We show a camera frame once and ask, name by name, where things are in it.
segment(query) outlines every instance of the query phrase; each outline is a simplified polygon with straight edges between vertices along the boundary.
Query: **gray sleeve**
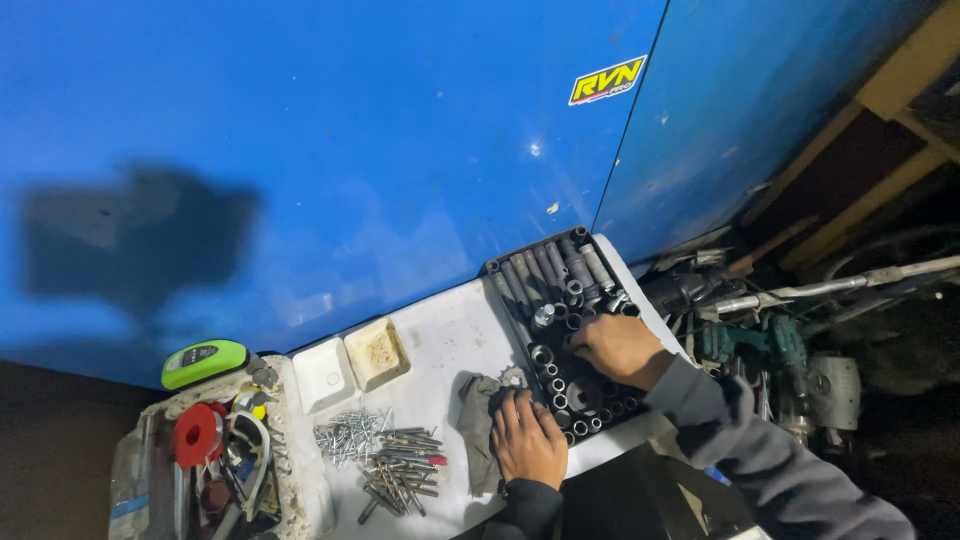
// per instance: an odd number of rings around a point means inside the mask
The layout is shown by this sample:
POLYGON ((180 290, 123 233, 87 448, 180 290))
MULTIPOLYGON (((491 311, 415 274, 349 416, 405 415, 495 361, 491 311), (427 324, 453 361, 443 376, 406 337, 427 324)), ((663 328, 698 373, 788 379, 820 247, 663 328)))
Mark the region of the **gray sleeve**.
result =
POLYGON ((676 358, 644 403, 677 427, 677 443, 694 467, 716 464, 743 492, 756 523, 773 538, 916 537, 899 510, 760 420, 742 380, 714 380, 676 358))

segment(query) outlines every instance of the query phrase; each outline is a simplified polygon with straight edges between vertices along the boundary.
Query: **white workbench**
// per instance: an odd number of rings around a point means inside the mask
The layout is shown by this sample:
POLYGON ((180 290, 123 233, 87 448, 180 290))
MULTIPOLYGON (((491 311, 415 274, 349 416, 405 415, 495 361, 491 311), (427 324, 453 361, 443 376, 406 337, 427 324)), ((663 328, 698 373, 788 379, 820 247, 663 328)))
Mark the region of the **white workbench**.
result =
MULTIPOLYGON (((682 354, 680 344, 647 302, 607 238, 597 234, 594 239, 630 297, 640 307, 643 321, 667 350, 682 354)), ((318 453, 310 452, 307 465, 312 470, 303 480, 316 481, 324 477, 329 489, 314 486, 314 489, 306 490, 313 495, 306 497, 330 497, 336 516, 336 528, 326 538, 450 538, 483 522, 503 507, 499 496, 487 495, 481 499, 470 496, 466 449, 463 438, 454 428, 461 404, 457 392, 471 374, 498 378, 515 362, 522 362, 507 314, 495 295, 495 287, 489 280, 477 279, 390 313, 413 371, 365 394, 363 407, 381 412, 392 408, 398 428, 437 427, 434 438, 444 441, 444 452, 449 459, 449 465, 441 467, 441 472, 434 477, 438 481, 435 489, 440 492, 440 497, 420 497, 427 511, 426 518, 414 514, 398 519, 378 509, 365 525, 358 526, 357 516, 370 500, 360 489, 363 480, 359 465, 349 464, 342 470, 333 470, 317 460, 318 453)), ((291 379, 287 378, 286 391, 288 395, 296 396, 296 382, 291 379)), ((352 400, 304 420, 320 425, 340 409, 359 405, 359 400, 352 400)), ((579 475, 670 429, 665 418, 649 413, 612 430, 602 431, 570 450, 566 476, 579 475)), ((316 502, 301 502, 317 506, 316 502)), ((331 517, 328 511, 317 510, 309 511, 307 515, 308 519, 327 522, 331 517)), ((311 526, 313 530, 324 531, 329 529, 330 523, 312 523, 311 526)))

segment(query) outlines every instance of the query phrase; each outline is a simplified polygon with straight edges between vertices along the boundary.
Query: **human hand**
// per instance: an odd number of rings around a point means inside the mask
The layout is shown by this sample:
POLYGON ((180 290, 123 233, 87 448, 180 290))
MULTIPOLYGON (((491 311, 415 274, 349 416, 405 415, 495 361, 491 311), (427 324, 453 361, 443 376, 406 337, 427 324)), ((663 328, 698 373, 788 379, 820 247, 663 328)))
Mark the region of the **human hand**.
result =
POLYGON ((530 406, 530 390, 507 392, 493 415, 493 448, 508 482, 530 479, 560 489, 566 476, 566 437, 543 404, 530 406))
POLYGON ((599 315, 570 338, 574 354, 611 380, 649 391, 673 362, 673 355, 636 317, 599 315))

